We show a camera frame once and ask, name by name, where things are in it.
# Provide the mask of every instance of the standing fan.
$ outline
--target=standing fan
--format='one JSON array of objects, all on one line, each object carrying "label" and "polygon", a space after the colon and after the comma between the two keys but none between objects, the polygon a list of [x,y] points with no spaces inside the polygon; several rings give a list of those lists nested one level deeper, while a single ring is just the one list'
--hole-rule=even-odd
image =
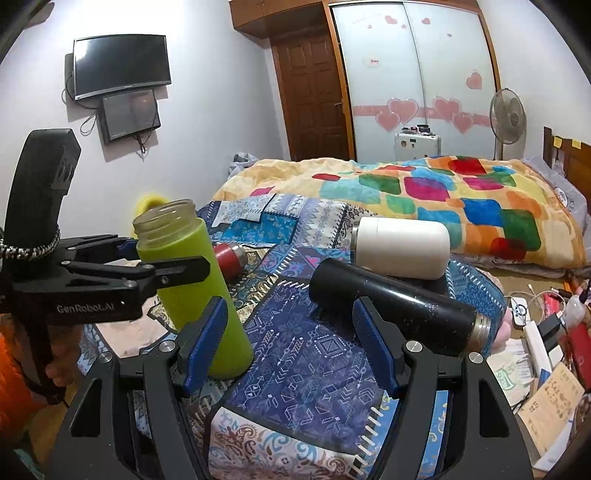
[{"label": "standing fan", "polygon": [[499,141],[499,160],[503,160],[504,145],[516,143],[525,132],[523,104],[513,90],[503,88],[491,100],[490,117],[492,132]]}]

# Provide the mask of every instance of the paper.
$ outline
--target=paper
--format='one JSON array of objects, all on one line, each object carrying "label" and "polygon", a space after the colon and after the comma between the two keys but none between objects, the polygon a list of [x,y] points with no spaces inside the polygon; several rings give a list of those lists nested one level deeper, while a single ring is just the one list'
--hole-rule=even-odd
[{"label": "paper", "polygon": [[552,447],[583,397],[583,387],[562,363],[518,415],[541,456]]},{"label": "paper", "polygon": [[556,465],[556,462],[560,460],[560,457],[566,450],[566,446],[569,444],[570,431],[573,428],[573,416],[571,416],[558,435],[556,441],[552,444],[552,447],[545,453],[545,455],[538,460],[533,467],[544,472],[550,472],[552,467]]},{"label": "paper", "polygon": [[522,384],[529,385],[534,379],[534,369],[529,360],[530,352],[527,349],[527,341],[524,338],[510,338],[507,340],[505,351],[512,353],[517,357],[519,380]]},{"label": "paper", "polygon": [[530,386],[528,384],[524,385],[519,378],[519,360],[518,355],[514,355],[507,350],[495,353],[486,359],[511,407],[517,405],[530,392]]}]

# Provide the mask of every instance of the wall-mounted monitor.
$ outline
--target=wall-mounted monitor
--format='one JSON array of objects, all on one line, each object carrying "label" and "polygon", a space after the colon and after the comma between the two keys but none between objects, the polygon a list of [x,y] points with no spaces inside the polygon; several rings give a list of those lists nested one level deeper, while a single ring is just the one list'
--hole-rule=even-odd
[{"label": "wall-mounted monitor", "polygon": [[164,35],[105,35],[74,41],[74,98],[169,85]]}]

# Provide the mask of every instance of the orange sleeve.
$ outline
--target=orange sleeve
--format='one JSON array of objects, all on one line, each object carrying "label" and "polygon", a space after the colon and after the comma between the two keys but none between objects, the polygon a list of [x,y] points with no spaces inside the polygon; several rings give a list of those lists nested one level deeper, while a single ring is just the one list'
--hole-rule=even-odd
[{"label": "orange sleeve", "polygon": [[17,439],[33,414],[42,408],[31,398],[6,339],[0,335],[0,433],[4,438]]}]

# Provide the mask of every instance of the sliding wardrobe door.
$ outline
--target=sliding wardrobe door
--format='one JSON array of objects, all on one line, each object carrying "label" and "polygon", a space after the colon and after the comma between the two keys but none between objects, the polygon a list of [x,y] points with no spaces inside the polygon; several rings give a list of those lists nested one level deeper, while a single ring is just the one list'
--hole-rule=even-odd
[{"label": "sliding wardrobe door", "polygon": [[421,74],[402,3],[332,8],[353,113],[359,163],[394,160],[394,134],[425,123]]},{"label": "sliding wardrobe door", "polygon": [[496,92],[488,45],[476,13],[405,3],[417,46],[427,123],[443,155],[493,158],[489,122]]}]

